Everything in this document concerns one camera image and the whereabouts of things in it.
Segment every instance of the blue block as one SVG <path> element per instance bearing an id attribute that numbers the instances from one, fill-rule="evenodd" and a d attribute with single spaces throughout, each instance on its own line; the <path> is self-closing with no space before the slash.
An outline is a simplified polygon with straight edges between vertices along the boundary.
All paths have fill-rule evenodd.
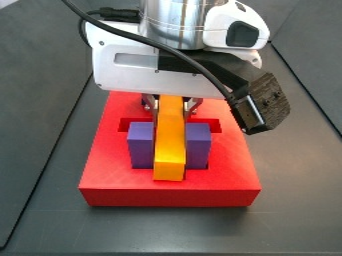
<path id="1" fill-rule="evenodd" d="M 211 132 L 206 123 L 186 124 L 187 169 L 207 169 Z"/>
<path id="2" fill-rule="evenodd" d="M 154 123 L 132 122 L 128 129 L 127 143 L 134 169 L 154 168 Z"/>

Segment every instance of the table surface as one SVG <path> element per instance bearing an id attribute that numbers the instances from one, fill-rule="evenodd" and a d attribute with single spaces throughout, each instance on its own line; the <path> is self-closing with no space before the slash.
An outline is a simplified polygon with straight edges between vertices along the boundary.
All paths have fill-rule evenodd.
<path id="1" fill-rule="evenodd" d="M 91 81 L 0 254 L 342 252 L 341 137 L 272 47 L 260 54 L 291 115 L 274 131 L 246 136 L 263 185 L 252 206 L 87 205 L 77 183 L 108 95 Z"/>

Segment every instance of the screw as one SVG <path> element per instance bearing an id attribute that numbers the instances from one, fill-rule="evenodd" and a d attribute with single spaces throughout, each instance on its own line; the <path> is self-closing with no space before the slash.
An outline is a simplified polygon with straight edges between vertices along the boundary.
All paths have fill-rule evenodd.
<path id="1" fill-rule="evenodd" d="M 274 92 L 274 94 L 272 94 L 272 95 L 274 95 L 274 97 L 275 97 L 275 98 L 279 98 L 279 97 L 280 97 L 280 95 L 282 95 L 282 93 L 278 91 L 278 92 Z"/>
<path id="2" fill-rule="evenodd" d="M 268 101 L 268 100 L 263 100 L 263 101 L 262 101 L 262 104 L 263 104 L 263 106 L 267 107 L 267 106 L 270 105 L 270 101 Z"/>

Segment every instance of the yellow block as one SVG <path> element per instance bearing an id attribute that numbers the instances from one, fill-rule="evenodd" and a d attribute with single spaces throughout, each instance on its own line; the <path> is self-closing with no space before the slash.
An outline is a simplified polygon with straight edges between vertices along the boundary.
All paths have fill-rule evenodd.
<path id="1" fill-rule="evenodd" d="M 182 181 L 186 168 L 183 99 L 159 97 L 154 180 Z"/>

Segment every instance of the red box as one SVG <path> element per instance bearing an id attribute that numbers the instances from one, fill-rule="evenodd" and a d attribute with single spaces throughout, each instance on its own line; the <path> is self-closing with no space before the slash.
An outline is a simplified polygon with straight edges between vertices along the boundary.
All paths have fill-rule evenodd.
<path id="1" fill-rule="evenodd" d="M 204 100 L 188 122 L 210 124 L 207 170 L 187 170 L 182 182 L 154 181 L 152 169 L 132 169 L 130 122 L 152 121 L 140 94 L 111 92 L 79 189 L 91 206 L 248 206 L 260 183 L 243 134 L 223 100 Z"/>

